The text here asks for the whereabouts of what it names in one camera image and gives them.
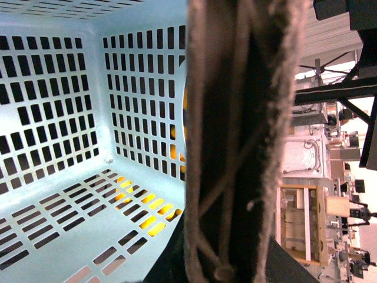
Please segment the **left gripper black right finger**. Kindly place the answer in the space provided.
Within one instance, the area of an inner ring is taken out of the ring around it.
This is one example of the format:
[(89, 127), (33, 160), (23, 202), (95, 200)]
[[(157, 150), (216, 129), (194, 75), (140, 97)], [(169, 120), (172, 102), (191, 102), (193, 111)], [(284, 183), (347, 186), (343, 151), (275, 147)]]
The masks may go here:
[(319, 281), (270, 237), (265, 266), (266, 282), (318, 283)]

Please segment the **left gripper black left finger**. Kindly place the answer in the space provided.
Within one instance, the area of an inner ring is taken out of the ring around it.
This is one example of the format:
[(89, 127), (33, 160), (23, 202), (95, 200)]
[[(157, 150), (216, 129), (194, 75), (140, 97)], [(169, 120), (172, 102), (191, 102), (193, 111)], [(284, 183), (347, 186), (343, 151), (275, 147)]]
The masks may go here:
[(173, 234), (148, 274), (135, 282), (188, 282), (184, 260), (184, 217), (181, 214)]

